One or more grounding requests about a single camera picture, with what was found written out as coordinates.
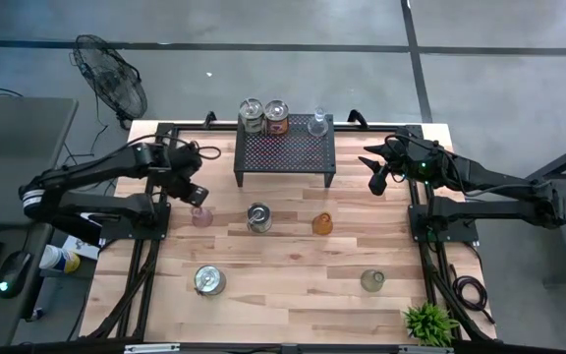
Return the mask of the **silver metal bracket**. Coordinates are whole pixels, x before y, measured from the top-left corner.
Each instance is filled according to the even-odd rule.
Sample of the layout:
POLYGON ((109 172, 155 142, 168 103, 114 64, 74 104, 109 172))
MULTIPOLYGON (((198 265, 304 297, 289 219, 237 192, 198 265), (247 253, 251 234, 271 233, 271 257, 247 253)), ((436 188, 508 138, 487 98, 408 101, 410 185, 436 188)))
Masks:
POLYGON ((126 345, 123 354, 175 354, 180 350, 179 343, 142 343, 126 345))
POLYGON ((455 354, 455 352, 451 347, 401 345, 397 354, 455 354))

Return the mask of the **black computer mouse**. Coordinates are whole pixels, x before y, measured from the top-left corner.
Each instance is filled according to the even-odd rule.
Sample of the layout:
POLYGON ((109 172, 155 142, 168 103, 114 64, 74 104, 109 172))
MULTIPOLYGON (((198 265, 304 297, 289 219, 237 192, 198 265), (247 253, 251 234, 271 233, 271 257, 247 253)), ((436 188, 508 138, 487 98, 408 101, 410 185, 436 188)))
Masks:
POLYGON ((10 254, 0 267, 0 297, 11 299, 18 296, 25 286, 32 254, 16 251, 10 254))

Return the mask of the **green plant white pot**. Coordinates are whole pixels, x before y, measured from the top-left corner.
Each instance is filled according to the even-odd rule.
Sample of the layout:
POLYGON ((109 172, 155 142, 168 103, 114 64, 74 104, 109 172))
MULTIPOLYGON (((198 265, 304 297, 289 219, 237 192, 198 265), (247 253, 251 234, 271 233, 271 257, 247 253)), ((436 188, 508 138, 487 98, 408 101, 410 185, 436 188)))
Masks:
POLYGON ((460 324, 449 317, 446 310, 428 302, 410 307, 403 313, 406 330, 419 345, 449 347, 460 324))

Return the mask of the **grey office desk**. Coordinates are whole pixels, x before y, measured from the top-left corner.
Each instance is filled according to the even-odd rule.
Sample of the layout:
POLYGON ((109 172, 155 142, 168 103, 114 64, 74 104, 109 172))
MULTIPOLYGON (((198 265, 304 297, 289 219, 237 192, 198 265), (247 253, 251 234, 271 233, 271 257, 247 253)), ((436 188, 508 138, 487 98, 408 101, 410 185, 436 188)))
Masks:
POLYGON ((72 98, 0 97, 0 267, 16 251, 32 254, 21 293, 0 297, 0 346, 10 344, 40 289, 38 263, 53 229, 24 215, 19 188, 56 166, 78 110, 72 98))

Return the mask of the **white paper booklet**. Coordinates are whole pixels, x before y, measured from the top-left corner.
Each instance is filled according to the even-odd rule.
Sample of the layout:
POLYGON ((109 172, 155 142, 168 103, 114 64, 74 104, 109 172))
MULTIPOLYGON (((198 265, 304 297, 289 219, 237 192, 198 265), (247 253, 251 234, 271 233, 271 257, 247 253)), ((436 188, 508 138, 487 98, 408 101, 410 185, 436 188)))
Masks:
MULTIPOLYGON (((100 214, 90 213, 90 212, 81 214, 82 218, 90 221, 94 225, 101 226, 101 222, 95 219, 96 216, 99 217, 100 214)), ((65 251, 73 252, 74 254, 80 257, 96 261, 98 259, 99 251, 105 246, 105 243, 106 240, 100 238, 98 245, 93 246, 88 243, 85 243, 84 241, 82 241, 81 239, 75 236, 69 235, 66 241, 64 242, 62 249, 65 251)))

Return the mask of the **black perforated metal shelf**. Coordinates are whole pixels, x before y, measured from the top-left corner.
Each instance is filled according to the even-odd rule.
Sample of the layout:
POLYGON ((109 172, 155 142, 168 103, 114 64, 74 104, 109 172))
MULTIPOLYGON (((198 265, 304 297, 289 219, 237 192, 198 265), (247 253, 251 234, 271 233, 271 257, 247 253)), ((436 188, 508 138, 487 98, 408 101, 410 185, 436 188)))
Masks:
POLYGON ((333 116, 325 116, 328 131, 321 137, 308 131, 312 114, 292 114, 284 135, 249 134, 238 120, 234 174, 242 188, 245 173, 322 174, 329 188, 336 173, 333 116))

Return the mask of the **pink glass candlestick holder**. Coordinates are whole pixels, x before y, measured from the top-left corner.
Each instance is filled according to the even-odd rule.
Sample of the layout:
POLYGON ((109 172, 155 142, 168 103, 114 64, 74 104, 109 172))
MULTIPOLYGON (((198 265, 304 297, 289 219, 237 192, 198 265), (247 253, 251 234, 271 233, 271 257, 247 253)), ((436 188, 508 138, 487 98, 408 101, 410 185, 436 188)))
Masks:
POLYGON ((203 207, 193 207, 191 209, 192 225, 198 228, 205 228, 211 225, 213 215, 209 209, 203 207))

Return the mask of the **silver candle tin green label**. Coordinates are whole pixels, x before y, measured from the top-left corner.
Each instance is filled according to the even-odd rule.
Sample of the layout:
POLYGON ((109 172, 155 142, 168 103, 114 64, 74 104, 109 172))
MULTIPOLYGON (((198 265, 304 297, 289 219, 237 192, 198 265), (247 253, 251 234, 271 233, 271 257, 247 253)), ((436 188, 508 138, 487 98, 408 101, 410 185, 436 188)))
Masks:
POLYGON ((247 211, 247 227, 254 233, 265 233, 272 225, 272 214, 269 206, 254 203, 247 211))
POLYGON ((263 127, 263 106, 256 98, 246 98, 239 107, 239 117, 247 134, 259 134, 263 127))

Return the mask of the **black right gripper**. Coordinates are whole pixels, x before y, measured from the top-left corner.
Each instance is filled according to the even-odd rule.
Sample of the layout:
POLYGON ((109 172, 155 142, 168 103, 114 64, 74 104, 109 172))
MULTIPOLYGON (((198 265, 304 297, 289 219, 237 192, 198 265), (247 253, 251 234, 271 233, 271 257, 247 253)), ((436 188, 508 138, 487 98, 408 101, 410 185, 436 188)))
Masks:
POLYGON ((384 159, 381 163, 359 156, 359 161, 372 171, 368 187, 374 195, 381 196, 384 193, 389 175, 393 178, 400 176, 402 180, 421 181, 419 167, 410 158, 406 145, 401 141, 386 140, 382 145, 367 146, 364 150, 384 159))

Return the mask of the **clear glass candlestick holder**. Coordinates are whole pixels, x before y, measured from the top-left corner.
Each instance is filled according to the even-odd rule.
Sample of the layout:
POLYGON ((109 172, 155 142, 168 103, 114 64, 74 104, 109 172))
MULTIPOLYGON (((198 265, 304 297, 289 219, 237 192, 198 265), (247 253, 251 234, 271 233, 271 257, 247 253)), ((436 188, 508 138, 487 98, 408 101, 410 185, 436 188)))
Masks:
POLYGON ((308 132, 315 137, 321 137, 328 131, 328 121, 326 113, 322 107, 317 107, 310 121, 308 122, 308 132))

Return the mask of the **amber glass candlestick holder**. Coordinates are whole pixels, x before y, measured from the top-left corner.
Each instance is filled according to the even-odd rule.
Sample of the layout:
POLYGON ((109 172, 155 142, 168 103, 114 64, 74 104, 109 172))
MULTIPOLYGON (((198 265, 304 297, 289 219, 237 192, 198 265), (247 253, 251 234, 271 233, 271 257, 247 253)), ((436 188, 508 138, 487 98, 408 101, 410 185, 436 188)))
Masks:
POLYGON ((329 212, 322 212, 311 222, 312 233, 317 235, 329 235, 333 230, 333 220, 329 212))

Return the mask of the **white canister yellow lid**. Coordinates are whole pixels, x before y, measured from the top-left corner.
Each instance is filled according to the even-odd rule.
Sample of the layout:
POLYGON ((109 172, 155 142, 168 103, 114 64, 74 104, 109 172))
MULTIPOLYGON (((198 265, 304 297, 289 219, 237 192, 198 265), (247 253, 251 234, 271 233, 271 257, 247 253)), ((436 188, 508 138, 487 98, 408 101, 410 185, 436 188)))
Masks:
POLYGON ((68 250, 46 245, 39 262, 39 268, 62 273, 75 272, 81 264, 80 257, 68 250))

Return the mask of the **candle tin brown vanilla label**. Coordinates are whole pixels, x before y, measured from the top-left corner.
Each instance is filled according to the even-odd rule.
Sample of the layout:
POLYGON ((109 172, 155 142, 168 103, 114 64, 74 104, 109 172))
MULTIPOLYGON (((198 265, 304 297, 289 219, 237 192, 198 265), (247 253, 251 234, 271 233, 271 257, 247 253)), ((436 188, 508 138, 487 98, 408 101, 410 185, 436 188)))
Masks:
POLYGON ((214 296, 226 287, 226 276, 213 265, 200 267, 194 276, 195 291, 201 296, 214 296))

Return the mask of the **black floor fan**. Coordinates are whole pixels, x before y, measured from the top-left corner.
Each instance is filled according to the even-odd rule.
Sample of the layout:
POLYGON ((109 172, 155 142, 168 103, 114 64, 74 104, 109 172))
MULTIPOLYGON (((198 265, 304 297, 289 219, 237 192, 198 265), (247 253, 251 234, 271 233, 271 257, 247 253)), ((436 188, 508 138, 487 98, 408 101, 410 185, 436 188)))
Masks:
POLYGON ((107 41, 94 34, 80 34, 72 50, 79 69, 96 96, 128 131, 147 110, 140 71, 128 63, 107 41))

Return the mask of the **green glass candlestick holder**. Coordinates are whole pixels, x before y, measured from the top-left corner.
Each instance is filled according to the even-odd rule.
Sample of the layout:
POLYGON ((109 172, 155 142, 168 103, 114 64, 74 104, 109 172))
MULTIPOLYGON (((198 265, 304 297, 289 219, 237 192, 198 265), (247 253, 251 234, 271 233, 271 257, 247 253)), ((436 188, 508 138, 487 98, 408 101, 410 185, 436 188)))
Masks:
POLYGON ((385 274, 377 269, 365 270, 360 278, 362 288, 366 292, 378 292, 385 282, 385 274))

